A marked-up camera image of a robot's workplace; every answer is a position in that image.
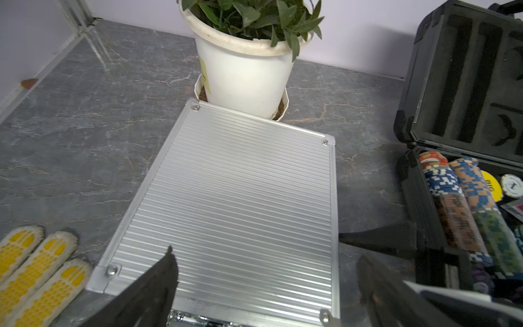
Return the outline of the silver aluminium poker case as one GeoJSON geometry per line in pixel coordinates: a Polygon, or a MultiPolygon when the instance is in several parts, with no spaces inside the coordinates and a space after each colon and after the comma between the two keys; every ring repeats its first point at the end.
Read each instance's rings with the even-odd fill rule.
{"type": "Polygon", "coordinates": [[[335,144],[188,100],[87,289],[116,296],[171,248],[175,311],[247,326],[338,321],[335,144]]]}

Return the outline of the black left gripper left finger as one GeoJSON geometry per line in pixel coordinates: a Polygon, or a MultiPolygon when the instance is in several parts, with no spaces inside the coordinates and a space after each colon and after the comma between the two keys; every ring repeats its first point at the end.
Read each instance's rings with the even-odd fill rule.
{"type": "Polygon", "coordinates": [[[83,326],[166,326],[178,287],[178,264],[172,247],[160,261],[83,326]]]}

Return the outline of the black plastic poker case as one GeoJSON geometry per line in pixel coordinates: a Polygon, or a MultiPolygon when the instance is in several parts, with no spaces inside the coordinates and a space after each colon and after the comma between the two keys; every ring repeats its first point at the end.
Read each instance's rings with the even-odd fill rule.
{"type": "Polygon", "coordinates": [[[521,1],[447,1],[428,14],[394,133],[408,146],[397,172],[426,246],[522,282],[521,11],[521,1]],[[500,202],[482,170],[500,182],[500,202]]]}

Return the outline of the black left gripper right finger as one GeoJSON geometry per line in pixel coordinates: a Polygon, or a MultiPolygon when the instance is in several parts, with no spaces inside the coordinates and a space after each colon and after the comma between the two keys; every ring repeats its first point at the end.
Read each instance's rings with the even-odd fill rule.
{"type": "Polygon", "coordinates": [[[373,326],[457,326],[373,256],[363,255],[357,272],[373,326]]]}

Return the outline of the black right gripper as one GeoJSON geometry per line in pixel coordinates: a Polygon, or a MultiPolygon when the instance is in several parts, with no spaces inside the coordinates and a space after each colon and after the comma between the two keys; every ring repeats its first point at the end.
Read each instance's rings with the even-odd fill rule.
{"type": "MultiPolygon", "coordinates": [[[[417,257],[420,240],[414,222],[339,233],[342,244],[402,259],[417,257]]],[[[522,325],[522,282],[497,277],[462,250],[429,249],[416,261],[416,282],[419,295],[458,326],[522,325]]]]}

